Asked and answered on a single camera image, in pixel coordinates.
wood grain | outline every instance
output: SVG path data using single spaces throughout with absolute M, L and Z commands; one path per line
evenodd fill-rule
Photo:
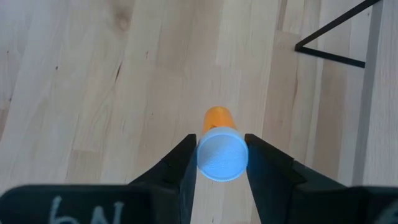
M 276 32 L 267 92 L 262 138 L 288 152 L 292 129 L 292 108 L 297 93 L 298 55 L 292 49 L 300 37 Z
M 282 30 L 300 34 L 303 26 L 305 0 L 287 1 Z
M 0 5 L 0 139 L 21 67 L 36 0 Z
M 55 77 L 70 5 L 41 1 L 34 10 L 31 29 L 37 32 L 27 40 L 18 74 L 21 81 L 16 84 L 0 142 L 2 190 L 26 182 L 63 182 L 66 177 L 70 152 L 66 148 L 74 131 L 74 122 L 70 122 L 74 111 L 70 108 L 62 113 L 59 109 L 73 100 L 54 98 L 66 96 L 68 92 L 63 90 L 74 85 L 56 88 L 61 77 Z
M 320 25 L 330 22 L 358 3 L 323 0 Z M 359 16 L 363 24 L 358 27 L 360 23 L 358 20 L 346 21 L 320 37 L 318 48 L 338 55 L 364 58 L 367 39 L 359 38 L 359 41 L 355 39 L 359 35 L 366 37 L 369 34 L 369 15 L 363 12 Z M 313 132 L 315 138 L 312 140 L 314 148 L 311 166 L 322 174 L 344 184 L 350 184 L 363 70 L 329 61 L 324 61 L 322 64 L 318 87 L 320 95 L 315 102 L 319 105 L 315 114 L 317 121 L 316 131 Z
M 320 27 L 321 0 L 306 0 L 303 15 L 303 27 L 301 37 L 306 38 Z M 322 49 L 324 46 L 324 36 L 308 43 L 309 47 Z M 297 160 L 313 168 L 315 140 L 317 136 L 318 112 L 321 92 L 323 72 L 323 59 L 300 55 L 298 58 L 297 76 L 299 82 L 297 86 L 297 102 L 295 104 L 294 123 L 292 126 L 292 140 L 290 148 L 297 148 Z
M 95 184 L 100 181 L 102 157 L 100 152 L 72 150 L 66 183 Z
M 397 185 L 398 2 L 383 1 L 372 12 L 355 184 Z

wooden floor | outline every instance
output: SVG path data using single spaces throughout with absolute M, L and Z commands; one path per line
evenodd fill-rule
M 351 184 L 364 71 L 292 49 L 360 2 L 2 1 L 0 192 L 130 182 L 200 134 L 214 105 Z M 310 46 L 364 60 L 370 13 Z M 192 223 L 259 223 L 246 175 L 198 173 Z

black metal frame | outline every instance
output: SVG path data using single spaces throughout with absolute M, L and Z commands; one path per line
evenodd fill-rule
M 308 37 L 301 40 L 299 43 L 297 43 L 295 45 L 294 50 L 296 52 L 300 52 L 300 53 L 304 53 L 304 54 L 308 54 L 308 55 L 312 55 L 312 56 L 316 56 L 316 57 L 321 57 L 321 58 L 332 60 L 335 62 L 345 63 L 347 65 L 352 65 L 352 66 L 359 67 L 359 68 L 365 68 L 366 62 L 362 62 L 360 60 L 355 60 L 355 59 L 348 58 L 348 57 L 343 57 L 340 55 L 323 52 L 320 50 L 310 49 L 308 47 L 304 47 L 304 45 L 315 40 L 319 36 L 327 33 L 329 30 L 332 30 L 336 26 L 344 23 L 348 19 L 351 19 L 355 15 L 359 14 L 360 12 L 371 7 L 372 5 L 374 5 L 375 3 L 379 2 L 379 1 L 380 0 L 365 0 L 365 1 L 363 1 L 362 3 L 358 4 L 357 6 L 355 6 L 351 10 L 349 10 L 348 12 L 341 15 L 339 18 L 335 19 L 334 21 L 331 21 L 330 23 L 328 23 L 321 29 L 317 30 L 313 34 L 311 34 Z

black bar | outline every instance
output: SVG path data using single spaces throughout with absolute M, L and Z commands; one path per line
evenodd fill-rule
M 343 57 L 343 56 L 339 56 L 339 55 L 335 55 L 335 54 L 331 54 L 331 53 L 327 53 L 327 52 L 322 52 L 320 50 L 310 49 L 308 47 L 301 47 L 299 49 L 296 49 L 296 51 L 304 53 L 304 54 L 332 60 L 335 62 L 352 65 L 352 66 L 359 67 L 359 68 L 365 68 L 365 64 L 366 64 L 365 62 L 362 62 L 359 60 L 355 60 L 355 59 L 351 59 L 348 57 Z
M 317 30 L 313 34 L 309 35 L 307 38 L 303 39 L 299 43 L 296 44 L 295 46 L 295 51 L 299 51 L 299 48 L 303 47 L 307 43 L 315 40 L 319 36 L 323 35 L 324 33 L 328 32 L 329 30 L 335 28 L 336 26 L 344 23 L 348 19 L 351 19 L 355 15 L 359 14 L 363 10 L 369 8 L 370 6 L 374 5 L 375 3 L 379 2 L 380 0 L 365 0 L 361 4 L 355 6 L 354 8 L 350 9 L 348 12 L 344 13 L 341 15 L 339 18 L 335 19 L 334 21 L 331 21 L 321 29 Z

white marking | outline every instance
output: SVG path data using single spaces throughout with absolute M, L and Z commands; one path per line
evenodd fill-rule
M 116 202 L 114 204 L 114 217 L 112 224 L 120 224 L 120 217 L 122 215 L 122 209 L 124 204 L 122 202 Z M 104 216 L 104 210 L 101 206 L 94 208 L 93 216 L 91 218 L 91 224 L 109 224 Z
M 53 200 L 52 200 L 52 205 L 51 205 L 51 210 L 50 210 L 50 218 L 49 218 L 49 224 L 79 224 L 79 222 L 72 218 L 72 217 L 59 217 L 57 218 L 57 211 L 58 208 L 60 206 L 60 203 L 62 201 L 62 198 L 60 196 L 56 196 Z

